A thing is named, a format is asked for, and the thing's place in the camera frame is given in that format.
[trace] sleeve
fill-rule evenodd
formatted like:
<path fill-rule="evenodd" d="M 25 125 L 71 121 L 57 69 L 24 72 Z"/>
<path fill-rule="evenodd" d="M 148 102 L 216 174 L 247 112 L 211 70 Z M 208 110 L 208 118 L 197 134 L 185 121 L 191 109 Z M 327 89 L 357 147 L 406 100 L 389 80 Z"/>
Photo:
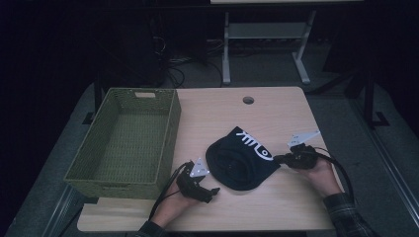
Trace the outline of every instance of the sleeve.
<path fill-rule="evenodd" d="M 370 225 L 357 212 L 350 197 L 345 194 L 337 194 L 324 199 L 327 211 L 338 236 L 345 237 L 378 237 Z"/>
<path fill-rule="evenodd" d="M 136 237 L 165 237 L 167 232 L 159 225 L 152 221 L 145 221 L 138 232 L 135 234 Z"/>

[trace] white logo on cap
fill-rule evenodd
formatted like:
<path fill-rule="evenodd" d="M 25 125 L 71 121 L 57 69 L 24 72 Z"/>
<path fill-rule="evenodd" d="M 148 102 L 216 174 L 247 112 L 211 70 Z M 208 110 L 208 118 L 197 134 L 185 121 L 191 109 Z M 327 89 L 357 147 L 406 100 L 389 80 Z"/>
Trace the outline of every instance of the white logo on cap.
<path fill-rule="evenodd" d="M 261 143 L 259 143 L 259 141 L 258 140 L 256 140 L 255 138 L 253 138 L 253 136 L 251 136 L 251 135 L 249 135 L 247 132 L 245 132 L 244 130 L 242 131 L 242 133 L 236 133 L 236 135 L 242 135 L 243 136 L 243 138 L 241 139 L 242 141 L 244 141 L 244 144 L 245 145 L 248 145 L 248 146 L 253 146 L 254 144 L 257 144 L 256 146 L 255 146 L 255 148 L 254 148 L 254 150 L 255 150 L 255 152 L 256 152 L 256 154 L 260 157 L 260 158 L 262 158 L 262 159 L 264 159 L 264 160 L 268 160 L 268 161 L 273 161 L 274 160 L 274 158 L 272 157 L 272 156 L 268 156 L 268 155 L 270 155 L 269 154 L 269 152 L 267 151 L 267 150 L 262 150 L 261 152 L 259 152 L 259 148 L 260 147 L 263 147 L 262 145 L 261 145 Z"/>

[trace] white stand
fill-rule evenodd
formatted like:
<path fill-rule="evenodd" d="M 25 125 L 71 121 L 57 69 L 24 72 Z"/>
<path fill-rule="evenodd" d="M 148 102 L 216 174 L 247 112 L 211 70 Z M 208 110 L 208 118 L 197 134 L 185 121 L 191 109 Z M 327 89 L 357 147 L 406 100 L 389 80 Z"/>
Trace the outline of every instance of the white stand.
<path fill-rule="evenodd" d="M 228 60 L 229 39 L 301 39 L 297 52 L 293 52 L 293 61 L 303 84 L 309 84 L 307 72 L 302 63 L 302 55 L 310 36 L 316 11 L 311 11 L 306 23 L 230 23 L 228 12 L 225 13 L 224 54 L 222 56 L 222 82 L 231 83 Z"/>

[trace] table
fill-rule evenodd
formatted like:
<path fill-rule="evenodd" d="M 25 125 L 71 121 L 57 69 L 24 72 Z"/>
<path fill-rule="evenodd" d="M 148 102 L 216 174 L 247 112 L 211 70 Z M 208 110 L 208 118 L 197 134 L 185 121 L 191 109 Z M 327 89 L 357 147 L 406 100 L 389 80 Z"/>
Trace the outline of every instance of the table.
<path fill-rule="evenodd" d="M 289 152 L 294 133 L 318 129 L 305 95 L 298 87 L 211 88 L 178 90 L 182 107 L 173 170 L 199 157 L 236 126 L 258 139 L 273 155 Z M 254 103 L 245 104 L 251 97 Z M 321 135 L 308 144 L 325 147 Z M 249 192 L 226 188 L 211 175 L 206 189 L 221 190 L 173 221 L 170 231 L 269 231 L 332 229 L 322 198 L 298 173 L 281 167 Z M 136 231 L 154 200 L 99 198 L 86 203 L 78 220 L 85 232 Z"/>

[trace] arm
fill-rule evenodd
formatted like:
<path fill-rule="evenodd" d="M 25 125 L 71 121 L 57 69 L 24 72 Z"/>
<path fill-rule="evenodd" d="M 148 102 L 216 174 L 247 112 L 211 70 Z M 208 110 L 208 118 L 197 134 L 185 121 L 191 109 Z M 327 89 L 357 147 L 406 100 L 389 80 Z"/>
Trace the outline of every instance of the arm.
<path fill-rule="evenodd" d="M 164 199 L 158 206 L 156 212 L 150 220 L 146 221 L 136 236 L 138 237 L 162 237 L 166 236 L 164 228 L 176 217 L 181 215 L 190 206 L 199 203 L 198 200 L 184 197 L 177 193 L 179 187 L 176 181 L 170 186 Z"/>
<path fill-rule="evenodd" d="M 318 159 L 311 170 L 296 170 L 325 197 L 323 200 L 329 212 L 338 236 L 376 237 L 378 236 L 369 224 L 355 209 L 349 196 L 339 188 L 333 173 L 332 165 Z"/>

